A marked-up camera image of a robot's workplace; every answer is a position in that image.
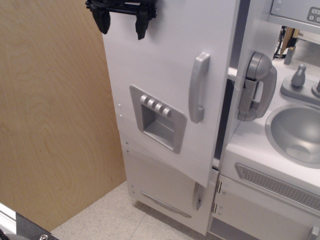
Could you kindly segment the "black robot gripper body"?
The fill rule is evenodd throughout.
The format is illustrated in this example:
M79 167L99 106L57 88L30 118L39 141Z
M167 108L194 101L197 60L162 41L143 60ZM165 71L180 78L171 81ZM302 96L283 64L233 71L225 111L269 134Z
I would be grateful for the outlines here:
M86 0L85 5L92 13L119 13L137 15L146 13L148 18L155 18L158 14L157 0Z

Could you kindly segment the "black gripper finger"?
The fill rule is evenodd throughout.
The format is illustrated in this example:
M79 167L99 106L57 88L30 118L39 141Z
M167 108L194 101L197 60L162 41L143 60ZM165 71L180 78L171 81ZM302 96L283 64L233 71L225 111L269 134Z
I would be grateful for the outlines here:
M107 11L105 8L101 8L92 4L91 12L98 29L101 33L106 35L111 24L111 17L109 11Z
M149 13L147 10L140 10L136 15L135 30L138 40L145 38L146 31L149 26Z

